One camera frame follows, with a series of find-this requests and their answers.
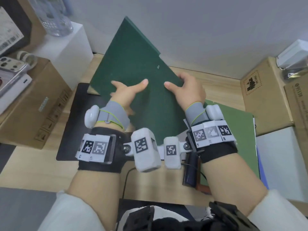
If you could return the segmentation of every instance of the metal bolt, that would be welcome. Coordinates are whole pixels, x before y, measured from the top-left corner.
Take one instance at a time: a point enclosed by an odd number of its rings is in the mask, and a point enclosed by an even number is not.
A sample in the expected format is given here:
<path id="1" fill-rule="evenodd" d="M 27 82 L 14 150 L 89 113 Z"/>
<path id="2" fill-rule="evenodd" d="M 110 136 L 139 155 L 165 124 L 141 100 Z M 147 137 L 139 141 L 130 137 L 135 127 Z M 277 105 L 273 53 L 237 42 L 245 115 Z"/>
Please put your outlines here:
<path id="1" fill-rule="evenodd" d="M 131 151 L 131 147 L 129 145 L 123 145 L 123 151 L 125 153 L 129 153 Z"/>
<path id="2" fill-rule="evenodd" d="M 189 143 L 184 143 L 184 149 L 185 150 L 190 150 L 190 145 L 189 145 Z"/>

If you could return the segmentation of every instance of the wooden desk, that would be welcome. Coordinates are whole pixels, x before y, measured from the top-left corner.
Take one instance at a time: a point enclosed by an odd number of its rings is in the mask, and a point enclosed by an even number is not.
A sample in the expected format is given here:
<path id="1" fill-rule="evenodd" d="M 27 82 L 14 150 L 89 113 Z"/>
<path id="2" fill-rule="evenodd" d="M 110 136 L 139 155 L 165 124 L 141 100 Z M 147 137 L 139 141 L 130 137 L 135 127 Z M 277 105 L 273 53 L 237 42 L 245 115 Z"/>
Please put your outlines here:
<path id="1" fill-rule="evenodd" d="M 89 69 L 80 82 L 90 82 L 102 57 L 101 54 L 94 56 Z M 171 69 L 174 72 L 187 71 L 200 79 L 206 90 L 207 99 L 237 109 L 245 109 L 239 80 L 173 67 Z M 1 187 L 52 192 L 68 188 L 77 171 L 78 162 L 56 161 L 56 155 L 74 94 L 42 150 L 16 147 L 0 174 Z M 126 173 L 133 167 L 134 162 L 127 162 L 122 170 L 120 194 L 122 194 Z M 159 170 L 150 173 L 132 171 L 128 177 L 125 198 L 199 206 L 208 205 L 209 201 L 213 200 L 211 196 L 182 186 L 182 179 L 183 169 L 167 170 L 164 163 Z"/>

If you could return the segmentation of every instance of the tape roll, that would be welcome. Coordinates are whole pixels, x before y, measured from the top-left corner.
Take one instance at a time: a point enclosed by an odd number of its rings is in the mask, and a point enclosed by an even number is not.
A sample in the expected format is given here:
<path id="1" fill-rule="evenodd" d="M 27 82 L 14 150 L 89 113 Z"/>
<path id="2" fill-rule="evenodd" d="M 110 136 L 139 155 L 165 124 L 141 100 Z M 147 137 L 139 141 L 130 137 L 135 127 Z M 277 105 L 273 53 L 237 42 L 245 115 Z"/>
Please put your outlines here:
<path id="1" fill-rule="evenodd" d="M 29 69 L 32 69 L 33 67 L 36 66 L 37 62 L 38 62 L 38 58 L 33 55 L 33 54 L 30 54 L 26 51 L 19 51 L 17 53 L 17 57 L 16 57 L 18 60 L 21 60 L 23 62 L 26 62 L 29 64 Z"/>

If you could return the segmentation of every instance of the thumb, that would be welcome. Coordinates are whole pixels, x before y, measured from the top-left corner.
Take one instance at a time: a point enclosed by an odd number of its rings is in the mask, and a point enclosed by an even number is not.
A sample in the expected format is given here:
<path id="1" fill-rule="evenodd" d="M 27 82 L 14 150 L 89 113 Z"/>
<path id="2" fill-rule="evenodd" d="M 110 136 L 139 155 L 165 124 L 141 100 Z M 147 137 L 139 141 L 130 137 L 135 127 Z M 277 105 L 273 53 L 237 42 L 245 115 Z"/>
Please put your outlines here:
<path id="1" fill-rule="evenodd" d="M 171 83 L 171 82 L 165 82 L 164 83 L 165 88 L 167 88 L 169 91 L 171 91 L 173 94 L 176 93 L 176 91 L 178 89 L 180 89 L 180 87 L 178 87 L 177 85 Z"/>
<path id="2" fill-rule="evenodd" d="M 149 81 L 145 78 L 140 83 L 133 85 L 132 89 L 135 93 L 141 92 L 147 87 L 148 83 Z"/>

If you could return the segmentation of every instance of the water bottle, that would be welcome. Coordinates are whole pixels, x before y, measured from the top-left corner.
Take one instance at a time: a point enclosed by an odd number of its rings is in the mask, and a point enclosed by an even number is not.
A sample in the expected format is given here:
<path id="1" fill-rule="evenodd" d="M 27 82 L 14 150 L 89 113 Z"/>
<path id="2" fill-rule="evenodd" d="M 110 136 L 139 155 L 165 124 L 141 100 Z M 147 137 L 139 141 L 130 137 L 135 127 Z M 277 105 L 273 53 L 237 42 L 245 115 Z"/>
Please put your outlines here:
<path id="1" fill-rule="evenodd" d="M 67 36 L 73 31 L 68 17 L 64 15 L 62 0 L 29 0 L 46 32 L 53 36 Z"/>

